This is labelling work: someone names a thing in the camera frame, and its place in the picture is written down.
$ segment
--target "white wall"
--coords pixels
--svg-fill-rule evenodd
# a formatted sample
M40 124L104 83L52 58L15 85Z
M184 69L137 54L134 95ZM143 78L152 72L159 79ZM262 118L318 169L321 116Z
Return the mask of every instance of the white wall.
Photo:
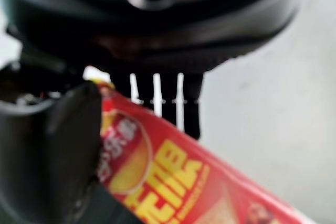
M336 223L335 13L305 0L272 43L207 74L201 107L207 148L321 224ZM0 34L0 63L18 49Z

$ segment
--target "red packaging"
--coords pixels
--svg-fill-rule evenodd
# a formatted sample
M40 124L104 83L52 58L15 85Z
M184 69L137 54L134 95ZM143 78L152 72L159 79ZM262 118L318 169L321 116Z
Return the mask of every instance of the red packaging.
M99 82L105 188L147 224L310 223L286 203Z

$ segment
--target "yellow lettering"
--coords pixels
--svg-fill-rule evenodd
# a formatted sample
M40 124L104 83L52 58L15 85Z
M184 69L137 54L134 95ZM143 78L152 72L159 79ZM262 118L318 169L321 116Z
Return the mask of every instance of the yellow lettering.
M141 219L145 219L148 224L160 224L168 222L175 214L175 210L169 204L164 204L161 208L158 208L156 204L159 201L159 197L150 192L140 202L139 198L144 192L144 188L139 189L137 192L129 195L124 203L129 208L135 208L135 215Z
M172 219L170 222L168 222L169 224L180 224L180 222L178 220L176 220L175 218Z
M181 196L185 195L186 190L178 183L178 181L172 175L165 172L159 165L153 163L146 182L175 208L178 208L182 205L182 199L178 197L166 185L170 186L172 189L174 189L175 192L177 192Z
M202 168L202 162L187 161L187 153L171 141L165 141L156 155L156 161L187 189L194 186L197 172Z

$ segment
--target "gray background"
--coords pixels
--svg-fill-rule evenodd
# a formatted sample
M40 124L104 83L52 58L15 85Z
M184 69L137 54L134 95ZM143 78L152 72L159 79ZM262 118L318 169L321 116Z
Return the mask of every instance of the gray background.
M0 64L19 48L0 34ZM336 224L335 68L336 0L305 0L274 41L208 73L201 99L202 144L320 224Z

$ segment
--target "red snack bag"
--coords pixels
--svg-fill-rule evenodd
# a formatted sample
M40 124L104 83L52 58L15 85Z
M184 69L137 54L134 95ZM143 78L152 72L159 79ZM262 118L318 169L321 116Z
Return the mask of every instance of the red snack bag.
M313 223L112 85L98 86L103 150L97 175L144 223Z

